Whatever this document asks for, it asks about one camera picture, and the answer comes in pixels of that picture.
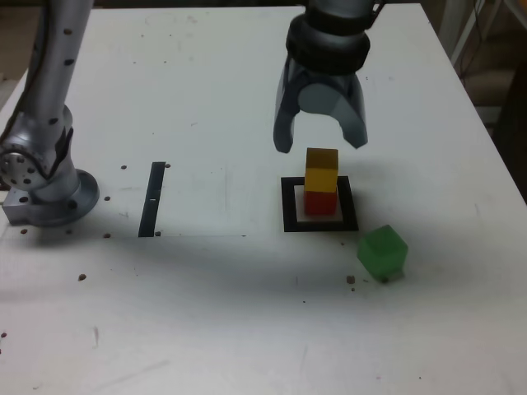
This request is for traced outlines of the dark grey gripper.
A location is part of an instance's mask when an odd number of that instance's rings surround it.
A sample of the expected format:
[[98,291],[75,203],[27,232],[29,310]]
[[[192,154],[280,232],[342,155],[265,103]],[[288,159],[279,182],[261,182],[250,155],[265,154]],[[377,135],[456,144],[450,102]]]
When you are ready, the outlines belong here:
[[344,140],[358,149],[368,143],[364,97],[356,74],[329,75],[305,69],[287,58],[277,87],[273,142],[281,153],[293,144],[300,110],[336,120]]

